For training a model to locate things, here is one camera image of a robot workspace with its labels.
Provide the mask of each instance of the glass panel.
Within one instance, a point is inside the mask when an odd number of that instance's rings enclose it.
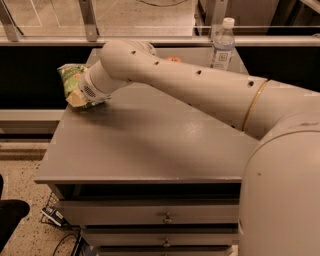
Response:
[[[25,36],[85,36],[78,0],[5,0]]]
[[[0,36],[6,36],[6,33],[4,32],[4,28],[2,26],[1,21],[0,21]]]
[[[203,24],[211,25],[219,3],[199,0],[196,13]],[[319,0],[229,0],[225,16],[235,19],[236,35],[313,35],[320,31],[319,10]]]
[[[197,0],[96,0],[102,36],[192,37]]]

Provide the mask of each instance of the drawer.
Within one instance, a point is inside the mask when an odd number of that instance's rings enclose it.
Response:
[[[175,248],[99,248],[99,256],[229,256],[228,247],[175,247]]]
[[[237,223],[237,202],[211,200],[60,201],[72,225]]]
[[[231,228],[99,228],[84,229],[82,236],[94,246],[231,246],[238,243]]]

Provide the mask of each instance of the snack bag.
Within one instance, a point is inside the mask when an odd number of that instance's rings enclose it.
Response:
[[[65,64],[58,68],[63,82],[64,96],[72,107],[89,108],[103,102],[89,102],[79,90],[80,79],[89,67],[85,64]]]

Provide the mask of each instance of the black chair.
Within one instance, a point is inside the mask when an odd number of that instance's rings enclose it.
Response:
[[[28,215],[29,205],[22,200],[1,200],[3,178],[0,175],[0,253],[18,226]]]

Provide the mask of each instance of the power cord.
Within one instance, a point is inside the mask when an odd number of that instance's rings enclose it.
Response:
[[[58,243],[58,245],[57,245],[56,248],[54,249],[52,256],[56,255],[56,252],[57,252],[59,246],[63,243],[64,240],[66,240],[66,239],[67,239],[68,237],[70,237],[70,236],[73,236],[76,240],[78,240],[78,238],[76,237],[75,234],[68,234],[68,235],[66,235],[65,237],[63,237],[63,238],[60,240],[60,242]]]
[[[136,0],[136,1],[137,1],[137,2],[140,2],[140,3],[143,3],[143,4],[155,6],[155,7],[171,7],[171,6],[176,6],[176,5],[182,4],[182,3],[187,2],[187,1],[189,1],[189,0],[183,0],[183,1],[178,2],[178,3],[168,4],[168,5],[153,4],[153,3],[148,3],[148,2],[143,1],[143,0]]]

